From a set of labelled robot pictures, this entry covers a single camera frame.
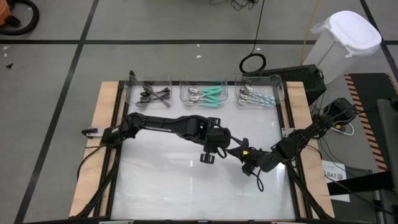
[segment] trash can lid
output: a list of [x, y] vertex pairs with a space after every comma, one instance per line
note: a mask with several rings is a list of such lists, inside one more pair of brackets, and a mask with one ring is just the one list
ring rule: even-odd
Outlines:
[[362, 16], [351, 11], [334, 13], [328, 20], [335, 39], [354, 54], [368, 53], [378, 48], [380, 33]]

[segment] black box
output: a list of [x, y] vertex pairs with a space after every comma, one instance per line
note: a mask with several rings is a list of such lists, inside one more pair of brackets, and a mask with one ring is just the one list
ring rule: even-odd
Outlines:
[[244, 77], [268, 77], [271, 75], [279, 75], [282, 81], [285, 82], [303, 82], [308, 105], [311, 105], [326, 91], [322, 72], [320, 72], [316, 65], [278, 68], [243, 74]]

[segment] white label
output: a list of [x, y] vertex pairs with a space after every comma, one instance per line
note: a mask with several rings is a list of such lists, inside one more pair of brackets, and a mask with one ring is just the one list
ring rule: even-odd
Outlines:
[[[344, 164], [339, 162], [330, 162], [330, 161], [322, 161], [323, 171], [325, 171], [325, 175], [334, 181], [345, 180], [347, 179], [346, 175], [346, 167]], [[339, 200], [342, 202], [349, 202], [349, 195], [334, 195], [330, 196], [332, 200]]]

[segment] white trash can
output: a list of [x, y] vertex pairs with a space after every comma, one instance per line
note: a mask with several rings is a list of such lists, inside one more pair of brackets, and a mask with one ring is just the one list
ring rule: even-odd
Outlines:
[[381, 42], [380, 33], [362, 16], [351, 11], [334, 13], [315, 25], [311, 32], [321, 36], [304, 65], [315, 64], [325, 76], [325, 84], [333, 81], [360, 57], [372, 55]]

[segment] wooden board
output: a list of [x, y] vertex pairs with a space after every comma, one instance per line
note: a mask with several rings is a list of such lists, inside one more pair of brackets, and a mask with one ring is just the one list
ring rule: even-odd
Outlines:
[[[288, 82], [287, 89], [289, 92], [295, 128], [306, 128], [312, 124], [312, 119], [303, 83]], [[318, 149], [317, 141], [314, 139], [311, 140], [308, 145]], [[307, 189], [311, 192], [315, 200], [325, 210], [325, 212], [331, 217], [334, 217], [335, 213], [331, 205], [329, 190], [326, 184], [326, 177], [323, 172], [322, 160], [319, 152], [315, 151], [311, 147], [306, 147], [301, 152], [301, 158]]]
[[[98, 101], [94, 112], [93, 127], [109, 127], [111, 124], [118, 82], [103, 82], [98, 95]], [[98, 146], [100, 138], [87, 140], [87, 146]], [[95, 149], [86, 149], [85, 157]], [[73, 198], [70, 216], [81, 212], [90, 201], [100, 182], [100, 173], [104, 162], [105, 148], [100, 149], [88, 159], [80, 170], [75, 196]]]
[[[92, 126], [105, 128], [110, 125], [117, 88], [118, 82], [102, 83]], [[295, 127], [306, 128], [312, 123], [312, 120], [310, 110], [308, 108], [307, 98], [305, 96], [303, 83], [288, 82], [287, 88], [289, 91], [289, 98]], [[289, 126], [287, 123], [287, 113], [284, 105], [282, 105], [282, 114], [286, 116], [286, 118], [284, 118], [286, 124], [285, 126]], [[99, 138], [89, 139], [87, 142], [87, 146], [97, 146], [99, 144], [99, 141]], [[315, 140], [310, 141], [309, 145], [318, 149], [318, 145]], [[86, 149], [85, 156], [91, 151], [92, 149]], [[104, 152], [104, 149], [100, 150], [92, 158], [87, 160], [85, 165], [83, 165], [83, 167], [81, 168], [80, 178], [76, 187], [75, 197], [73, 199], [70, 215], [76, 215], [78, 212], [80, 212], [98, 188]], [[303, 149], [301, 156], [306, 183], [309, 191], [311, 192], [315, 200], [317, 200], [317, 202], [327, 212], [327, 214], [334, 217], [333, 207], [331, 206], [329, 191], [326, 184], [326, 178], [323, 173], [323, 166], [319, 153], [316, 152], [314, 149], [308, 147]], [[302, 194], [299, 189], [297, 189], [297, 193], [300, 214], [301, 217], [305, 217]], [[104, 215], [107, 197], [108, 193], [105, 192], [103, 197], [103, 202], [105, 203], [103, 203], [104, 206], [101, 207], [100, 215]]]

